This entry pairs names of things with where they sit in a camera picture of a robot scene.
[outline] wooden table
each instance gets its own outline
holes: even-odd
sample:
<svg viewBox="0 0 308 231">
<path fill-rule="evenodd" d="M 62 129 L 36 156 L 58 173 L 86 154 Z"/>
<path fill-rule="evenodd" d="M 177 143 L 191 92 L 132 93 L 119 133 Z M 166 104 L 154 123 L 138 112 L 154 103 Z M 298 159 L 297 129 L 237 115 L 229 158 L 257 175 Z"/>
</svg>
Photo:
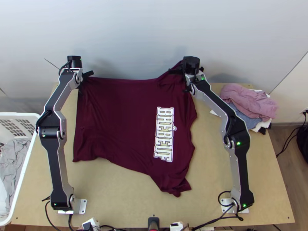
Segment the wooden table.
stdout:
<svg viewBox="0 0 308 231">
<path fill-rule="evenodd" d="M 212 84 L 219 94 L 223 84 Z M 73 163 L 77 90 L 72 91 L 62 112 L 67 118 L 65 157 L 69 183 L 77 198 L 88 200 L 86 213 L 75 214 L 75 227 L 91 217 L 100 224 L 114 227 L 146 227 L 151 216 L 160 218 L 161 227 L 182 220 L 190 226 L 221 216 L 217 202 L 220 192 L 231 190 L 232 177 L 228 153 L 225 151 L 219 128 L 220 118 L 209 113 L 210 108 L 195 100 L 198 118 L 193 123 L 192 141 L 196 149 L 186 179 L 192 190 L 179 198 L 161 192 L 145 174 L 131 171 L 105 159 Z M 293 223 L 285 184 L 268 134 L 250 131 L 248 152 L 249 186 L 255 203 L 244 221 L 225 219 L 215 226 L 241 226 Z M 49 226 L 41 200 L 50 195 L 52 184 L 46 150 L 37 137 L 18 197 L 13 224 Z M 68 215 L 57 214 L 48 206 L 48 215 L 56 226 L 67 226 Z"/>
</svg>

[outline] t-shirt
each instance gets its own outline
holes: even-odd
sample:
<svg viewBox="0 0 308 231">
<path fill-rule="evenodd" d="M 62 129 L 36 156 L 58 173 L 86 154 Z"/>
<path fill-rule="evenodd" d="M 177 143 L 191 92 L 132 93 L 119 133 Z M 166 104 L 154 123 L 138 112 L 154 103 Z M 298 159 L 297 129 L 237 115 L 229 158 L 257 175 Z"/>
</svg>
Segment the t-shirt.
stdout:
<svg viewBox="0 0 308 231">
<path fill-rule="evenodd" d="M 190 190 L 197 113 L 185 89 L 183 76 L 169 72 L 149 80 L 89 77 L 78 95 L 73 161 L 106 158 L 176 197 Z"/>
</svg>

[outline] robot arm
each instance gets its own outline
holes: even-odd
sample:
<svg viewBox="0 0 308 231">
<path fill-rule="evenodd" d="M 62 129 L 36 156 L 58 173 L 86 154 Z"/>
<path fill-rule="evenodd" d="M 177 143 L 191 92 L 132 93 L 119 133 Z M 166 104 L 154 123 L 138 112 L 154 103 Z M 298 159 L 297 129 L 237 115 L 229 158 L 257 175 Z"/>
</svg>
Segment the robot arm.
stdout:
<svg viewBox="0 0 308 231">
<path fill-rule="evenodd" d="M 225 149 L 229 153 L 233 189 L 231 198 L 241 211 L 254 203 L 253 193 L 249 190 L 246 155 L 250 144 L 250 135 L 245 122 L 239 118 L 212 90 L 203 72 L 199 70 L 200 59 L 184 57 L 182 71 L 190 93 L 204 101 L 221 118 L 220 133 Z"/>
<path fill-rule="evenodd" d="M 48 155 L 53 187 L 50 195 L 52 208 L 59 210 L 58 213 L 85 213 L 87 201 L 75 198 L 74 189 L 67 178 L 64 155 L 67 140 L 66 118 L 60 111 L 70 92 L 82 83 L 84 74 L 80 56 L 68 56 L 67 61 L 59 76 L 59 85 L 37 121 L 36 132 Z"/>
</svg>

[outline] metal base plate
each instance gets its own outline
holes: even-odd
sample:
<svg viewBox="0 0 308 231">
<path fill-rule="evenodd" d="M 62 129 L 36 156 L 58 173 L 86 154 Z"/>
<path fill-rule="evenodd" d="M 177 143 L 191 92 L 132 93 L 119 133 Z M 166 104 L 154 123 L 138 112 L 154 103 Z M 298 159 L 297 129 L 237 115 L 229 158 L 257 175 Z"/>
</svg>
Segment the metal base plate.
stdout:
<svg viewBox="0 0 308 231">
<path fill-rule="evenodd" d="M 228 205 L 231 204 L 233 202 L 233 200 L 231 198 L 221 198 L 220 199 L 220 203 L 224 204 L 224 205 Z M 224 213 L 226 210 L 228 209 L 228 207 L 225 206 L 221 206 L 221 211 Z M 233 206 L 227 213 L 236 213 L 236 206 Z M 238 213 L 249 213 L 248 208 L 244 209 Z"/>
<path fill-rule="evenodd" d="M 63 211 L 59 210 L 58 214 L 84 214 L 85 209 L 87 207 L 87 200 L 86 199 L 74 199 L 74 210 L 70 211 Z"/>
</svg>

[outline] laundry basket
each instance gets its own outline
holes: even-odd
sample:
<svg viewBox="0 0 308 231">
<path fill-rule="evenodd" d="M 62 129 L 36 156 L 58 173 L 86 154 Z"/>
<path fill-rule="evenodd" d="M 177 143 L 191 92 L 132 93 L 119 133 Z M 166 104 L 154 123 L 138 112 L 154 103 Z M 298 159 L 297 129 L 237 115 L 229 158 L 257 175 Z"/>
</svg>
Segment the laundry basket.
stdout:
<svg viewBox="0 0 308 231">
<path fill-rule="evenodd" d="M 18 194 L 22 185 L 23 177 L 27 169 L 32 147 L 36 137 L 35 123 L 39 117 L 40 115 L 36 113 L 0 112 L 0 147 L 4 146 L 8 141 L 12 139 L 31 139 L 28 152 L 23 161 L 22 170 L 20 172 L 19 181 L 15 189 L 15 194 L 13 197 L 10 212 L 0 216 L 0 226 L 7 225 L 12 219 Z M 1 193 L 6 194 L 6 191 L 2 190 L 0 191 L 0 194 Z"/>
</svg>

